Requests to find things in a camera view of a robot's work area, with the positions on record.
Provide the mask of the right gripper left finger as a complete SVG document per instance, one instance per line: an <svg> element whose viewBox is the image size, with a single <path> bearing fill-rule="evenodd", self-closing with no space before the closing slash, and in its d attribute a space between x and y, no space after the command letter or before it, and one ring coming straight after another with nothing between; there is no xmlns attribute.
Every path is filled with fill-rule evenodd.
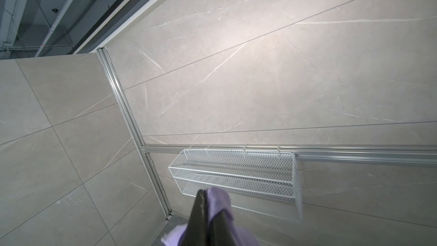
<svg viewBox="0 0 437 246"><path fill-rule="evenodd" d="M209 246L208 204L205 190L197 192L180 246Z"/></svg>

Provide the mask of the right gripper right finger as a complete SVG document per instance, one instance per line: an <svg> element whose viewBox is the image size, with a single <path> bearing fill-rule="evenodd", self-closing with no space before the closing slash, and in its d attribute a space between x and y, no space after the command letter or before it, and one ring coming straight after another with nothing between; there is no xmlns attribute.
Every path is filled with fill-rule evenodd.
<svg viewBox="0 0 437 246"><path fill-rule="evenodd" d="M209 227L210 246L236 246L225 210L212 219Z"/></svg>

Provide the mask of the purple t shirt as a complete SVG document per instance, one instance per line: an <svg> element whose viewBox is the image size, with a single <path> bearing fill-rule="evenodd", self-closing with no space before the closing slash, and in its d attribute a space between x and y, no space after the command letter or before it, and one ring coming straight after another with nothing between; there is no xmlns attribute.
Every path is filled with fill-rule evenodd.
<svg viewBox="0 0 437 246"><path fill-rule="evenodd" d="M225 210L228 217L228 223L231 228L231 232L234 241L237 246L257 246L259 245L256 238L248 230L234 225L234 216L231 206L231 199L229 194L218 187L210 187L205 190L207 193L208 204L208 231L210 223L214 216L216 216L222 210ZM176 226L172 231L163 236L160 240L165 246L179 246L181 237L184 234L187 224Z"/></svg>

